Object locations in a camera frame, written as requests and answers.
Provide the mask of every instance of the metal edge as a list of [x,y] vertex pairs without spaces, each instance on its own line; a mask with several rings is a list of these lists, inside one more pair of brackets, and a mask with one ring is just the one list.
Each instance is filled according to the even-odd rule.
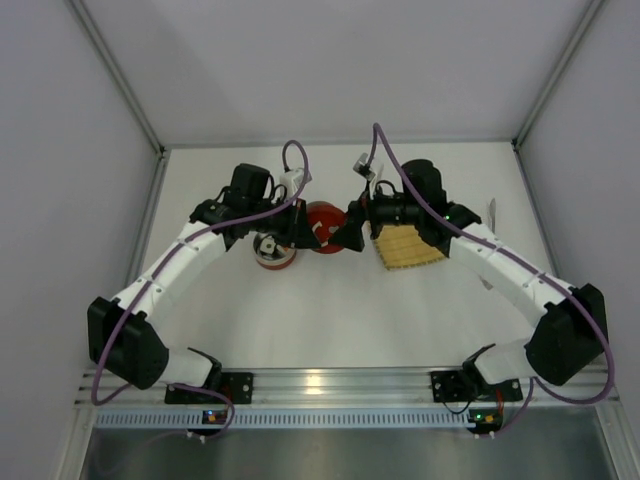
[[51,480],[80,478],[96,418],[97,410],[94,408],[73,409],[73,418]]
[[84,0],[64,0],[69,8],[71,14],[74,16],[81,29],[84,31],[89,43],[93,47],[94,51],[101,60],[102,65],[111,77],[116,89],[122,96],[125,104],[129,108],[129,111],[135,118],[136,122],[142,129],[147,141],[151,145],[151,148],[157,155],[161,155],[163,151],[162,144],[156,135],[155,130],[151,126],[147,115],[145,114],[140,102],[138,101],[131,85],[127,81],[122,69],[118,65],[115,56],[109,50],[104,36],[100,32],[96,21],[91,16],[89,9],[84,3]]
[[551,73],[544,82],[544,86],[538,93],[533,106],[527,113],[522,126],[516,134],[514,139],[514,145],[516,148],[520,148],[527,139],[527,136],[533,129],[533,126],[542,113],[542,110],[547,105],[562,77],[566,73],[571,61],[575,58],[576,53],[580,49],[587,33],[594,24],[595,19],[607,2],[608,0],[591,0],[583,10],[580,19],[572,30],[571,35],[560,54],[560,57],[554,64]]
[[[206,148],[255,148],[255,147],[280,147],[288,138],[266,139],[238,139],[233,141],[221,142],[192,142],[192,143],[168,143],[167,149],[173,150],[195,150]],[[305,146],[325,146],[325,145],[370,145],[371,137],[354,137],[354,138],[298,138]],[[394,136],[393,143],[402,144],[420,144],[420,143],[510,143],[511,138],[507,136],[481,136],[481,137],[423,137],[423,136]]]
[[596,412],[618,478],[640,479],[640,450],[623,406],[598,405]]
[[[238,406],[238,409],[273,408],[367,408],[373,406],[385,408],[399,407],[437,407],[441,404],[432,400],[430,371],[432,368],[345,368],[345,369],[253,369],[254,391],[250,406]],[[76,406],[90,406],[90,389],[94,370],[88,370],[81,382],[76,397]],[[572,398],[591,397],[602,389],[605,383],[606,369],[591,366],[576,375],[559,391]],[[103,393],[122,384],[122,380],[112,374],[103,377]],[[521,379],[521,384],[528,384]],[[540,389],[531,407],[564,406]],[[161,384],[147,390],[129,389],[115,399],[111,407],[144,406],[171,408],[164,404],[165,388]],[[612,391],[607,402],[619,401],[616,391]],[[475,407],[492,406],[493,402],[478,402]],[[455,404],[451,407],[462,408]]]
[[529,180],[525,163],[522,161],[520,149],[515,145],[515,143],[513,144],[513,154],[516,157],[516,163],[518,164],[518,169],[520,170],[522,183],[524,184],[524,188],[527,192],[527,197],[529,197],[529,204],[531,205],[531,209],[533,210],[533,216],[536,220],[536,225],[538,226],[540,236],[542,237],[542,245],[544,246],[547,258],[549,259],[549,263],[551,264],[551,273],[554,276],[559,276],[562,272],[560,259],[557,254],[556,248],[553,246],[553,241],[551,240],[549,229],[547,228],[546,223],[543,219],[542,212],[540,210],[540,202],[538,201],[536,191],[533,188],[531,181]]
[[149,193],[147,195],[147,203],[144,208],[142,220],[140,221],[140,228],[138,229],[133,253],[131,255],[131,261],[129,262],[129,269],[127,270],[125,286],[130,285],[131,282],[133,282],[142,271],[142,264],[144,263],[144,256],[147,252],[147,245],[149,244],[149,237],[151,235],[153,221],[158,209],[160,192],[162,191],[162,186],[164,184],[164,178],[167,172],[167,165],[169,164],[170,157],[171,151],[165,151],[158,158],[156,170],[153,174],[153,179],[149,187]]

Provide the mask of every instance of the white wall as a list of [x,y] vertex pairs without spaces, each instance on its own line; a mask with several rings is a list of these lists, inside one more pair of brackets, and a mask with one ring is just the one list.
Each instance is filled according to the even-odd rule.
[[86,0],[176,143],[509,140],[587,0]]
[[605,6],[523,161],[568,280],[607,301],[617,385],[640,438],[640,3]]
[[154,159],[62,0],[4,3],[0,69],[0,477],[44,479]]

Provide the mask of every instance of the white tabletop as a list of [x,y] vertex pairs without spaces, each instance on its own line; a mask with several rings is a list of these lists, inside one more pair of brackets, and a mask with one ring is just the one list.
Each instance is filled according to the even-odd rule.
[[[307,201],[345,209],[364,187],[351,167],[366,145],[312,146]],[[290,164],[301,164],[292,149]],[[543,241],[508,143],[404,144],[401,162],[428,158],[449,198],[486,218],[496,199],[496,233],[549,269]],[[380,147],[384,178],[400,180]],[[279,147],[174,150],[149,246],[147,268],[176,237],[194,207],[214,198],[239,163],[282,171]],[[363,253],[299,252],[282,271],[260,267],[252,235],[191,285],[160,332],[170,345],[201,349],[227,368],[449,366],[480,347],[528,335],[519,312],[478,277],[444,260],[388,272],[367,239]]]

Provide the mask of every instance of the metal frame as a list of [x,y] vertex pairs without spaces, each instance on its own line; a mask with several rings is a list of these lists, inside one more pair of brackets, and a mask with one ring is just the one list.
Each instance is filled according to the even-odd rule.
[[95,50],[98,58],[102,61],[105,70],[111,77],[113,84],[122,96],[125,104],[129,108],[129,111],[133,115],[133,118],[138,122],[138,125],[142,129],[145,137],[151,148],[158,156],[162,155],[164,147],[158,139],[155,130],[151,126],[147,115],[144,113],[138,98],[136,97],[131,85],[127,81],[127,78],[122,73],[122,69],[118,65],[115,56],[109,50],[107,42],[104,40],[98,24],[91,16],[89,9],[84,3],[84,0],[64,0],[72,15],[75,17],[78,25],[87,36],[87,40]]
[[[116,58],[108,48],[84,0],[64,1],[76,18],[80,28],[86,34],[89,43],[103,63],[152,149],[158,155],[158,166],[150,187],[148,202],[128,270],[127,281],[130,281],[139,273],[142,267],[169,155],[149,122]],[[558,270],[558,259],[551,248],[547,230],[541,221],[535,192],[532,191],[531,184],[527,179],[519,150],[606,3],[607,0],[591,0],[586,6],[576,27],[569,36],[562,54],[551,69],[536,101],[512,142],[516,160],[527,187],[529,200],[534,209],[554,271]],[[327,411],[326,409],[345,408],[351,412],[364,411],[363,409],[365,408],[377,409],[376,411],[378,412],[435,412],[440,409],[440,405],[433,403],[431,400],[432,386],[430,385],[428,372],[432,370],[434,368],[255,370],[254,403],[249,407],[239,407],[239,412],[249,416],[256,414],[267,415],[269,412],[276,411],[282,412],[284,411],[283,409],[289,412],[293,410],[318,412],[320,411],[319,409]],[[111,404],[114,407],[113,409],[100,413],[101,411],[91,406],[88,400],[88,388],[90,389],[93,373],[92,370],[89,370],[83,378],[74,408],[72,424],[65,438],[63,455],[52,477],[54,479],[79,477],[89,445],[91,430],[99,415],[106,415],[109,411],[113,413],[114,409],[122,412],[125,410],[131,412],[132,409],[134,412],[145,410],[148,412],[162,412],[169,408],[162,403],[163,389],[156,387],[146,391],[131,389]],[[605,375],[605,370],[602,367],[591,367],[574,377],[570,384],[563,387],[561,391],[565,395],[576,398],[591,396],[599,391],[604,384]],[[110,389],[116,386],[118,382],[119,380],[114,376],[107,374],[104,377],[102,386],[105,389]],[[541,389],[537,389],[529,408],[558,407],[560,405],[562,404],[546,395]],[[603,437],[619,477],[625,479],[640,478],[638,446],[631,433],[624,409],[619,403],[617,393],[612,392],[609,399],[599,404],[596,408]],[[184,407],[184,411],[189,410],[189,407]]]
[[571,64],[571,61],[580,49],[580,46],[582,45],[582,42],[584,41],[587,33],[593,26],[596,18],[598,17],[598,14],[602,11],[602,8],[607,2],[608,0],[591,0],[582,12],[580,19],[578,20],[575,28],[569,36],[569,40],[562,49],[560,57],[551,69],[551,73],[547,77],[547,80],[540,90],[540,93],[538,93],[538,96],[536,97],[531,110],[529,110],[529,113],[525,117],[522,126],[518,130],[516,138],[514,138],[513,140],[513,145],[516,151],[520,149],[527,136],[529,135],[529,132],[531,132],[531,129],[535,125],[536,120],[544,110],[544,107],[547,105],[549,99],[553,95],[553,92],[555,92],[560,81],[562,80],[562,77],[566,73],[567,68]]

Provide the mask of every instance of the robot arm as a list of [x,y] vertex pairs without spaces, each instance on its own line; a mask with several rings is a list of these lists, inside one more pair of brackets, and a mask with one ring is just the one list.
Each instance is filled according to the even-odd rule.
[[[365,178],[371,177],[371,169],[376,169],[375,164],[369,166],[362,161],[354,167]],[[524,259],[500,242],[478,215],[447,200],[440,172],[429,160],[412,160],[402,169],[438,215],[463,233],[487,240],[494,248],[455,234],[437,222],[406,186],[403,192],[393,195],[384,195],[379,188],[373,189],[373,194],[371,189],[365,190],[349,204],[345,225],[329,243],[362,251],[365,221],[370,223],[373,239],[385,225],[414,225],[425,243],[476,272],[518,308],[532,326],[533,335],[504,345],[488,345],[463,363],[467,382],[476,395],[488,385],[512,378],[539,376],[551,384],[563,385],[602,353],[602,345],[569,300],[542,281],[540,274],[525,268]],[[576,289],[546,273],[544,278],[570,292],[607,335],[604,299],[599,290],[590,284]]]
[[[302,175],[300,170],[290,170],[280,177],[289,194]],[[215,358],[193,349],[169,349],[157,332],[172,320],[173,305],[185,289],[250,231],[267,233],[287,247],[320,247],[308,225],[304,200],[276,215],[211,231],[216,224],[228,224],[282,204],[284,198],[276,205],[263,198],[269,176],[267,170],[253,165],[236,167],[222,200],[198,205],[178,238],[146,272],[111,300],[98,297],[91,304],[89,354],[94,362],[98,363],[116,324],[129,312],[107,357],[107,370],[140,389],[158,381],[216,389],[221,365]]]

